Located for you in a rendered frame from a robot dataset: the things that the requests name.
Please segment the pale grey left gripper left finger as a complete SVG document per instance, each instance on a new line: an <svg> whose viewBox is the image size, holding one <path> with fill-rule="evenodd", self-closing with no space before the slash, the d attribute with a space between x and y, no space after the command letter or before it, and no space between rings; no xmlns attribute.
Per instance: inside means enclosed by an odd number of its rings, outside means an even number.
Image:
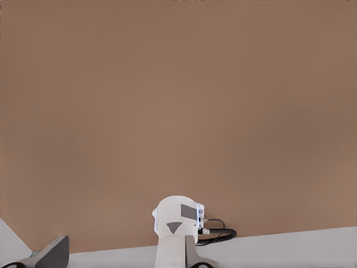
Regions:
<svg viewBox="0 0 357 268"><path fill-rule="evenodd" d="M69 257L69 236L61 235L34 255L10 262L1 268L67 268Z"/></svg>

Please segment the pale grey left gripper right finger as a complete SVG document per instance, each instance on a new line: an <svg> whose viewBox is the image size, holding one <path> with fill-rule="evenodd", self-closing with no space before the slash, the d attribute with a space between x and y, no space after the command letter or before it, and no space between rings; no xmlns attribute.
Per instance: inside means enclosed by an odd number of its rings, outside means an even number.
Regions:
<svg viewBox="0 0 357 268"><path fill-rule="evenodd" d="M212 259L202 257L196 250L194 237L185 236L186 268L221 268L221 265Z"/></svg>

